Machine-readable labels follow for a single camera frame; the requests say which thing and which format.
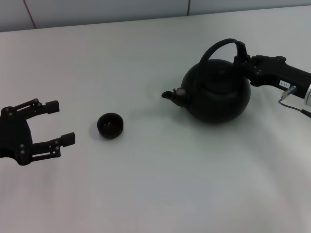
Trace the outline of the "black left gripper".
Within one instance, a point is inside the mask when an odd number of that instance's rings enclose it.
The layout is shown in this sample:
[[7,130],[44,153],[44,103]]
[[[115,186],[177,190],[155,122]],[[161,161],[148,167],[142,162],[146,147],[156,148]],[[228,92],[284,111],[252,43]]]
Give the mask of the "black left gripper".
[[42,104],[38,99],[33,99],[15,107],[3,108],[0,115],[0,157],[14,159],[21,166],[60,157],[61,147],[75,144],[75,133],[32,144],[31,131],[26,120],[59,111],[57,100]]

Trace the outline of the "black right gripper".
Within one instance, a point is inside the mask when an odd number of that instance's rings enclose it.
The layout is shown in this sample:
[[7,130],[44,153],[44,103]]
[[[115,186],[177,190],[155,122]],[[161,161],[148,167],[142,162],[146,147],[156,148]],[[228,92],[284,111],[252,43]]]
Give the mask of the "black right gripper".
[[242,77],[251,78],[253,86],[269,85],[281,90],[295,86],[294,95],[302,99],[311,85],[311,74],[286,64],[282,56],[235,56],[234,68]]

